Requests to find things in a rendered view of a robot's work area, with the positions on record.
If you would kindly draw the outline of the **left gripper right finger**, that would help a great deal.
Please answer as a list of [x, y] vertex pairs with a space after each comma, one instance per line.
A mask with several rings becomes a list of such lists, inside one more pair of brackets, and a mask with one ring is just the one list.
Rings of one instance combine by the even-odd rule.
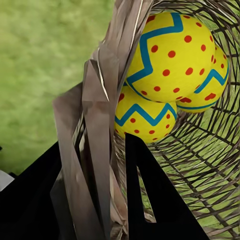
[[[129, 240], [210, 240], [150, 148], [125, 134]], [[155, 222], [145, 220], [139, 168]]]

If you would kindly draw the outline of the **easter egg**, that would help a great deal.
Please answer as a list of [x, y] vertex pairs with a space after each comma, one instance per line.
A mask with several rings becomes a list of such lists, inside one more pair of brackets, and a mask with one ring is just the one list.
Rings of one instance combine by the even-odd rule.
[[125, 82], [146, 100], [176, 103], [208, 77], [215, 45], [211, 30], [185, 12], [149, 15]]
[[221, 98], [229, 77], [229, 62], [223, 49], [215, 45], [215, 59], [208, 77], [187, 97], [176, 101], [180, 111], [199, 114], [215, 105]]
[[124, 82], [114, 120], [114, 130], [141, 138], [146, 144], [167, 137], [175, 126], [178, 106], [175, 102], [157, 103], [144, 99]]

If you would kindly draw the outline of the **wicker basket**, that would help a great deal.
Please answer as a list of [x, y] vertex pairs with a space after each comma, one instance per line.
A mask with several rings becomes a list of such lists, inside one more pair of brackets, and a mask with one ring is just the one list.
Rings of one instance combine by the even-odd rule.
[[[235, 1], [240, 7], [240, 0]], [[198, 7], [198, 10], [188, 7], [191, 5]], [[202, 202], [204, 204], [200, 208], [191, 210], [195, 218], [200, 220], [214, 215], [219, 220], [219, 224], [223, 225], [223, 228], [202, 226], [209, 240], [240, 240], [240, 234], [233, 229], [240, 226], [240, 219], [231, 225], [227, 223], [240, 214], [240, 203], [234, 205], [240, 201], [240, 195], [228, 199], [240, 190], [240, 184], [237, 183], [240, 180], [240, 173], [235, 179], [230, 178], [240, 170], [240, 137], [235, 144], [233, 143], [240, 130], [240, 120], [232, 129], [236, 118], [240, 117], [240, 97], [238, 110], [237, 112], [233, 111], [240, 95], [240, 89], [231, 110], [227, 110], [227, 105], [231, 100], [231, 85], [234, 85], [235, 90], [237, 86], [240, 86], [240, 82], [237, 82], [237, 69], [235, 74], [233, 64], [233, 58], [237, 57], [237, 67], [240, 70], [240, 53], [237, 51], [235, 42], [239, 46], [240, 43], [232, 31], [232, 28], [236, 28], [240, 34], [238, 28], [240, 16], [228, 5], [240, 11], [229, 0], [115, 0], [112, 19], [109, 22], [105, 38], [103, 41], [98, 40], [98, 47], [90, 59], [84, 63], [83, 81], [52, 102], [62, 168], [49, 194], [62, 240], [129, 240], [128, 199], [125, 195], [127, 194], [126, 139], [114, 130], [115, 114], [121, 90], [148, 17], [161, 13], [161, 11], [184, 12], [192, 17], [200, 16], [216, 23], [219, 28], [213, 30], [211, 27], [210, 32], [213, 36], [219, 32], [224, 34], [228, 49], [226, 57], [230, 58], [231, 68], [221, 98], [211, 107], [213, 112], [207, 129], [200, 127], [204, 111], [198, 114], [186, 111], [178, 112], [175, 126], [168, 136], [158, 142], [146, 143], [146, 145], [156, 158], [163, 158], [159, 161], [162, 168], [173, 167], [175, 173], [165, 172], [165, 174], [178, 189], [179, 194], [188, 191], [188, 189], [178, 187], [180, 185], [188, 185], [189, 190], [193, 191], [193, 193], [181, 195], [183, 199], [193, 200], [186, 205], [195, 207], [193, 206], [195, 203]], [[213, 20], [200, 13], [202, 11], [208, 13]], [[237, 23], [230, 15], [235, 17]], [[231, 33], [234, 44], [225, 30]], [[229, 43], [235, 48], [236, 54], [231, 52]], [[231, 81], [232, 69], [235, 82]], [[224, 103], [226, 91], [227, 99]], [[212, 133], [222, 112], [224, 115], [218, 129], [216, 133]], [[222, 124], [226, 113], [228, 113], [228, 117]], [[225, 131], [231, 115], [234, 115], [234, 119], [226, 138], [223, 138], [218, 135], [218, 132], [224, 124], [223, 132]], [[184, 143], [182, 139], [196, 129], [202, 130], [204, 135]], [[231, 141], [227, 140], [234, 130]], [[195, 152], [194, 150], [200, 146], [199, 143], [210, 135], [212, 138], [202, 149]], [[170, 137], [174, 137], [174, 141], [162, 143]], [[199, 153], [211, 145], [208, 143], [213, 138], [228, 145], [204, 159], [205, 155], [200, 156]], [[225, 154], [217, 166], [212, 164], [221, 158], [219, 156], [212, 163], [208, 162], [220, 151], [222, 154], [228, 146], [232, 146], [232, 149]], [[230, 156], [235, 149], [238, 149], [238, 152]], [[166, 156], [172, 153], [174, 156], [171, 158]], [[192, 155], [184, 157], [187, 154]], [[197, 159], [190, 160], [194, 156]], [[198, 160], [201, 162], [190, 168], [177, 168], [179, 165], [190, 165]], [[219, 170], [227, 162], [225, 168]], [[197, 170], [203, 164], [203, 169], [207, 167], [211, 167], [211, 169], [185, 177], [186, 174]], [[226, 175], [224, 172], [234, 165], [233, 170]], [[139, 168], [137, 168], [137, 173], [138, 178], [142, 179]], [[222, 179], [216, 181], [215, 184], [204, 190], [197, 190], [219, 175], [222, 176]], [[179, 177], [179, 179], [170, 177]], [[198, 179], [188, 180], [194, 177], [198, 177]], [[207, 180], [196, 187], [192, 185], [204, 177], [207, 177]], [[228, 180], [227, 184], [218, 186], [225, 180]], [[234, 189], [224, 191], [232, 185], [235, 186]], [[211, 196], [202, 196], [216, 189], [219, 190]], [[141, 195], [148, 195], [145, 190], [145, 187], [140, 187]], [[213, 204], [207, 202], [209, 199], [225, 193], [227, 194]], [[231, 200], [232, 202], [222, 209], [215, 210], [213, 208], [215, 205]], [[237, 209], [225, 218], [219, 214], [235, 208]], [[208, 209], [209, 213], [198, 212], [203, 209]], [[146, 208], [144, 204], [143, 211], [144, 218], [148, 223], [157, 223], [154, 212], [150, 208]], [[216, 236], [226, 231], [232, 237]]]

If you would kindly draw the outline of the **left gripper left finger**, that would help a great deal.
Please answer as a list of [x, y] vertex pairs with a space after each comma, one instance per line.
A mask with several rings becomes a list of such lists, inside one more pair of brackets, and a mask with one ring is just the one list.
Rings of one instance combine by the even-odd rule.
[[62, 169], [58, 141], [0, 191], [0, 240], [58, 240], [50, 192]]

